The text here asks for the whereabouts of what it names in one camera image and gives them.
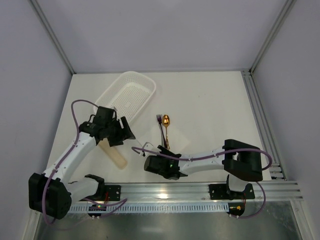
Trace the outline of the gold ornate spoon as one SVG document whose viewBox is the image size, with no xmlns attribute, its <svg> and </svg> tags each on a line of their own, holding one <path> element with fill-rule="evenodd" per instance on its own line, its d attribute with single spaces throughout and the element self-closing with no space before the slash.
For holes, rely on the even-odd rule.
<svg viewBox="0 0 320 240">
<path fill-rule="evenodd" d="M 168 138 L 168 127 L 170 125 L 170 117 L 165 114 L 163 117 L 162 117 L 162 124 L 165 128 L 165 142 L 166 142 L 166 148 L 169 150 L 170 149 L 170 143 L 169 143 L 169 138 Z"/>
</svg>

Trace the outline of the white paper napkin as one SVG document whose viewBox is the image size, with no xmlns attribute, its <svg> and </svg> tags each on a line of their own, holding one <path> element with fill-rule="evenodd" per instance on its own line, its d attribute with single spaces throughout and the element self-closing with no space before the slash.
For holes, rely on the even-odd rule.
<svg viewBox="0 0 320 240">
<path fill-rule="evenodd" d="M 190 143 L 190 140 L 183 134 L 176 124 L 171 123 L 168 129 L 168 143 L 170 151 L 174 153 L 181 153 L 186 146 Z M 154 146 L 162 144 L 162 134 L 159 128 L 159 124 L 155 123 L 146 130 L 143 130 L 138 137 L 138 141 L 141 145 L 146 142 L 151 143 Z"/>
</svg>

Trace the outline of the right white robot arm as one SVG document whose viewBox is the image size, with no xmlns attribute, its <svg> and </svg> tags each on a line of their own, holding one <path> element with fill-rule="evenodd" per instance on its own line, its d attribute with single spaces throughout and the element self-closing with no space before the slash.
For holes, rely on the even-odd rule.
<svg viewBox="0 0 320 240">
<path fill-rule="evenodd" d="M 227 172 L 223 196 L 239 199 L 245 196 L 249 182 L 263 180 L 261 150 L 250 144 L 227 139 L 223 146 L 190 155 L 174 154 L 170 150 L 147 142 L 142 147 L 144 170 L 167 180 L 179 180 L 195 173 L 223 170 Z"/>
</svg>

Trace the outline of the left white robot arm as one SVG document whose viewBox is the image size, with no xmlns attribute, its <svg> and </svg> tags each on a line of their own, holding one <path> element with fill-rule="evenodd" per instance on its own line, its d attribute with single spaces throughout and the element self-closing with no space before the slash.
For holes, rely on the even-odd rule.
<svg viewBox="0 0 320 240">
<path fill-rule="evenodd" d="M 134 140 L 126 117 L 115 109 L 99 106 L 93 118 L 76 125 L 75 139 L 55 163 L 43 173 L 33 173 L 28 180 L 28 205 L 31 210 L 54 219 L 66 216 L 72 204 L 85 198 L 99 200 L 105 195 L 105 180 L 87 174 L 71 182 L 71 177 L 84 158 L 103 140 L 110 147 Z"/>
</svg>

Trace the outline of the beige wooden cutlery tray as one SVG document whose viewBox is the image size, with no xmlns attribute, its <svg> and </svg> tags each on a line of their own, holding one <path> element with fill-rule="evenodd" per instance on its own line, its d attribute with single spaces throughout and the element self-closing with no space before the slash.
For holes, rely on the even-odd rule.
<svg viewBox="0 0 320 240">
<path fill-rule="evenodd" d="M 118 149 L 115 146 L 111 147 L 109 145 L 107 139 L 100 141 L 98 146 L 120 170 L 123 170 L 128 165 L 127 160 L 122 156 L 122 154 L 118 151 Z"/>
</svg>

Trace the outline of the white perforated plastic basket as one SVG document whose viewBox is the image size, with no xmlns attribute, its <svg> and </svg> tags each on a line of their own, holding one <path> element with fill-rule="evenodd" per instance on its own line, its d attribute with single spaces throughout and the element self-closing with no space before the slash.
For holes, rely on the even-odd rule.
<svg viewBox="0 0 320 240">
<path fill-rule="evenodd" d="M 96 100 L 97 106 L 114 108 L 118 117 L 132 124 L 147 106 L 157 85 L 153 79 L 136 71 L 122 73 Z"/>
</svg>

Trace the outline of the left black controller board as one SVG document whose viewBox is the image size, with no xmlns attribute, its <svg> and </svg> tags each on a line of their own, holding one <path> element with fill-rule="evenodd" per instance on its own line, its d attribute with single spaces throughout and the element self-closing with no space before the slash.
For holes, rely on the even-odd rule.
<svg viewBox="0 0 320 240">
<path fill-rule="evenodd" d="M 107 207 L 106 206 L 102 206 L 100 204 L 93 204 L 92 206 L 90 206 L 88 208 L 89 213 L 88 215 L 92 218 L 92 219 L 100 219 L 100 217 L 102 216 L 102 213 L 106 212 Z"/>
</svg>

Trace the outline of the black controller board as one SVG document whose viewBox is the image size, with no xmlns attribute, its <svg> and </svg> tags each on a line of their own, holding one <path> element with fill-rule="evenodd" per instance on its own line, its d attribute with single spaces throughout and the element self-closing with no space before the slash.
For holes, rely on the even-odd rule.
<svg viewBox="0 0 320 240">
<path fill-rule="evenodd" d="M 107 207 L 106 206 L 102 206 L 100 204 L 93 204 L 92 206 L 90 206 L 88 208 L 89 213 L 88 215 L 92 218 L 92 219 L 100 219 L 100 217 L 102 216 L 102 213 L 106 212 Z"/>
<path fill-rule="evenodd" d="M 245 206 L 242 204 L 229 205 L 227 215 L 230 218 L 240 219 L 245 212 Z"/>
</svg>

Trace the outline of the right black controller board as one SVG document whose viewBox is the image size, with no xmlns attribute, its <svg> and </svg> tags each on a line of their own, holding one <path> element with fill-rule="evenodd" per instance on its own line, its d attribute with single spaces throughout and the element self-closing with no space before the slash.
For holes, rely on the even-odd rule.
<svg viewBox="0 0 320 240">
<path fill-rule="evenodd" d="M 245 212 L 245 206 L 242 204 L 229 205 L 227 215 L 230 218 L 240 219 Z"/>
</svg>

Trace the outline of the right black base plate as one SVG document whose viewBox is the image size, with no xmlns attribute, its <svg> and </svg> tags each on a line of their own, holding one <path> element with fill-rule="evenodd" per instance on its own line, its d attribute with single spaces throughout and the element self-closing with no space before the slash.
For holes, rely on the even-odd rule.
<svg viewBox="0 0 320 240">
<path fill-rule="evenodd" d="M 209 184 L 208 192 L 211 200 L 253 200 L 255 193 L 253 185 L 248 183 L 244 191 L 232 191 L 226 183 Z"/>
</svg>

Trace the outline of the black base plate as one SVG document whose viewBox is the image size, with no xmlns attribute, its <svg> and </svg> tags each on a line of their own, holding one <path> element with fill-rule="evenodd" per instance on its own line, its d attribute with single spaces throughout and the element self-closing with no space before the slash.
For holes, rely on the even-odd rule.
<svg viewBox="0 0 320 240">
<path fill-rule="evenodd" d="M 120 185 L 105 185 L 99 200 L 105 203 L 118 202 L 121 199 L 121 189 Z"/>
<path fill-rule="evenodd" d="M 255 193 L 253 185 L 248 183 L 244 191 L 232 191 L 226 183 L 209 184 L 208 192 L 211 200 L 253 200 Z"/>
</svg>

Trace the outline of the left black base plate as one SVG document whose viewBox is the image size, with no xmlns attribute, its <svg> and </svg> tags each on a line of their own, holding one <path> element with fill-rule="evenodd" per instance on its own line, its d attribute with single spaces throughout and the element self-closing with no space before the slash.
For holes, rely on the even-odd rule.
<svg viewBox="0 0 320 240">
<path fill-rule="evenodd" d="M 118 202 L 121 199 L 121 189 L 120 185 L 105 185 L 99 200 L 105 203 Z"/>
</svg>

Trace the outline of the aluminium front rail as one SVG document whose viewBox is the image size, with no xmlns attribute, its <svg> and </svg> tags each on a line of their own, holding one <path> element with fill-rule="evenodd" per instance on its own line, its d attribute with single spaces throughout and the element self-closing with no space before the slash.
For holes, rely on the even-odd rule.
<svg viewBox="0 0 320 240">
<path fill-rule="evenodd" d="M 156 201 L 210 201 L 214 189 L 211 185 L 217 182 L 165 182 L 165 183 L 116 183 L 120 190 L 120 199 L 130 202 Z M 253 192 L 256 201 L 263 199 L 265 192 L 268 201 L 302 201 L 303 194 L 295 181 L 262 181 L 253 183 Z"/>
</svg>

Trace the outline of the left aluminium corner post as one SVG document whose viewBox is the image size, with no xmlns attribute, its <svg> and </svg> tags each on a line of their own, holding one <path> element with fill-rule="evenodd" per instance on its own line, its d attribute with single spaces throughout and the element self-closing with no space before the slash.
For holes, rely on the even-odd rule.
<svg viewBox="0 0 320 240">
<path fill-rule="evenodd" d="M 47 16 L 45 15 L 41 5 L 37 0 L 28 0 L 32 10 L 36 14 L 40 24 L 43 26 L 47 36 L 49 37 L 53 47 L 57 51 L 59 57 L 61 58 L 62 62 L 64 63 L 65 67 L 68 69 L 71 75 L 76 74 L 70 60 L 68 59 L 59 39 L 57 38 L 54 29 L 52 28 Z"/>
</svg>

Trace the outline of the right aluminium corner post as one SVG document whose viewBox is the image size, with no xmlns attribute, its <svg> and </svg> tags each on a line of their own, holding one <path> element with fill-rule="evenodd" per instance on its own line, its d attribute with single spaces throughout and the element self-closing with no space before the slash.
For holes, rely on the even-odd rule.
<svg viewBox="0 0 320 240">
<path fill-rule="evenodd" d="M 253 74 L 255 70 L 258 68 L 259 64 L 261 63 L 262 59 L 264 58 L 265 54 L 267 53 L 268 49 L 272 45 L 273 41 L 275 40 L 276 36 L 278 35 L 281 27 L 283 26 L 284 22 L 286 21 L 287 17 L 289 16 L 291 10 L 293 9 L 296 0 L 286 0 L 284 5 L 281 7 L 280 12 L 277 14 L 274 23 L 272 24 L 266 38 L 263 41 L 261 48 L 259 49 L 250 69 L 249 72 Z"/>
</svg>

